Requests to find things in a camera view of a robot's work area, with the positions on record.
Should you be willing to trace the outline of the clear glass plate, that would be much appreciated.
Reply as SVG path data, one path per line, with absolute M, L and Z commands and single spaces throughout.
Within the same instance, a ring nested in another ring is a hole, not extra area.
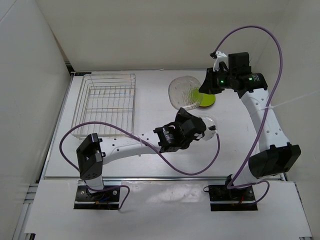
M 171 105 L 179 110 L 194 110 L 203 101 L 203 94 L 199 93 L 200 81 L 193 76 L 181 76 L 171 81 L 168 87 L 168 97 Z
M 197 116 L 202 119 L 206 126 L 204 136 L 201 139 L 204 141 L 211 140 L 218 133 L 217 119 L 211 114 L 199 114 Z

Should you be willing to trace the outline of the green plate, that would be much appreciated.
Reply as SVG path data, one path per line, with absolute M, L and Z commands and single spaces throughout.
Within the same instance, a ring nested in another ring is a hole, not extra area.
M 195 101 L 195 107 L 199 105 L 210 105 L 216 102 L 216 96 L 214 94 L 200 93 L 198 88 L 192 90 L 192 100 Z

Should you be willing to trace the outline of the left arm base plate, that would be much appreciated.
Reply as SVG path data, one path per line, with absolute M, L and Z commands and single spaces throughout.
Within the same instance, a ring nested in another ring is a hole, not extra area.
M 120 193 L 119 187 L 90 193 L 85 183 L 80 182 L 76 189 L 73 208 L 75 210 L 118 210 Z

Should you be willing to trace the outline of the orange plate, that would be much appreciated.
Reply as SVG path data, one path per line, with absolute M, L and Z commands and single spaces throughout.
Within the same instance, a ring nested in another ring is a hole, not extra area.
M 201 104 L 201 105 L 198 106 L 198 108 L 201 109 L 201 110 L 205 110 L 205 109 L 211 108 L 213 105 L 214 105 L 214 103 L 212 103 L 212 104 Z

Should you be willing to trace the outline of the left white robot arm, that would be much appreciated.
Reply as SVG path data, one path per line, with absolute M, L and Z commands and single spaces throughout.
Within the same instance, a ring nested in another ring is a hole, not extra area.
M 215 126 L 207 126 L 202 118 L 180 108 L 175 120 L 144 134 L 103 140 L 89 134 L 76 150 L 80 178 L 87 185 L 87 194 L 100 200 L 105 194 L 103 166 L 127 157 L 144 154 L 173 153 L 187 149 L 192 141 L 208 141 L 215 135 Z

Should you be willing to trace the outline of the white zip tie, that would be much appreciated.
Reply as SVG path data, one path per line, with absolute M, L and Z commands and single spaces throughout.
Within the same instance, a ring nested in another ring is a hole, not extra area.
M 265 106 L 264 108 L 259 109 L 259 111 L 264 111 L 266 109 L 268 109 L 268 110 L 275 109 L 277 107 L 280 107 L 280 106 L 283 106 L 283 105 L 286 105 L 286 104 L 289 104 L 289 103 L 292 103 L 292 102 L 295 102 L 295 101 L 298 101 L 298 100 L 302 100 L 303 98 L 307 98 L 307 97 L 310 97 L 312 95 L 318 95 L 319 93 L 320 93 L 320 90 L 313 91 L 313 92 L 301 95 L 299 97 L 295 97 L 293 99 L 287 100 L 285 102 L 282 102 L 282 103 L 279 103 L 279 104 L 276 104 L 276 105 Z

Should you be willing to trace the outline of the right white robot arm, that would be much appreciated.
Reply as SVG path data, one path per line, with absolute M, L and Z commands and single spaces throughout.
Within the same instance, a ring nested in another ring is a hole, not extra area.
M 244 104 L 256 131 L 254 147 L 258 153 L 249 151 L 240 169 L 226 181 L 224 193 L 230 200 L 238 199 L 243 188 L 254 185 L 266 177 L 287 173 L 301 155 L 301 148 L 291 144 L 284 134 L 272 109 L 268 85 L 261 73 L 253 73 L 249 53 L 240 52 L 226 55 L 217 51 L 211 54 L 212 67 L 199 92 L 217 95 L 225 89 L 232 89 Z

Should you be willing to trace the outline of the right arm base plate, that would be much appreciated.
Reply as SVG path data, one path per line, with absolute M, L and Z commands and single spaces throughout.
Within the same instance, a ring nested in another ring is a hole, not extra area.
M 257 211 L 253 187 L 227 189 L 224 185 L 208 185 L 203 191 L 209 194 L 211 212 Z

